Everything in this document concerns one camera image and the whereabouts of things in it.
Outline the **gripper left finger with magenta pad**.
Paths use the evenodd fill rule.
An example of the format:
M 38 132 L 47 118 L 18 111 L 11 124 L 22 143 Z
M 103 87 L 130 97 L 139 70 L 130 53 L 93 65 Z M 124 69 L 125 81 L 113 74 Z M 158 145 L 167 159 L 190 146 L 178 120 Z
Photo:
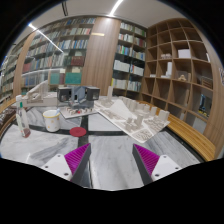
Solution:
M 91 144 L 88 143 L 66 155 L 56 154 L 42 169 L 79 185 L 90 155 Z

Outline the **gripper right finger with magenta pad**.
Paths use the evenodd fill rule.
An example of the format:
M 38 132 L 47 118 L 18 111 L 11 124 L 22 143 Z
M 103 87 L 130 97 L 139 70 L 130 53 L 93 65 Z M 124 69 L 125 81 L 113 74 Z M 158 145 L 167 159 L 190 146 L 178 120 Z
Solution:
M 168 155 L 159 156 L 137 144 L 133 145 L 132 154 L 144 185 L 181 170 Z

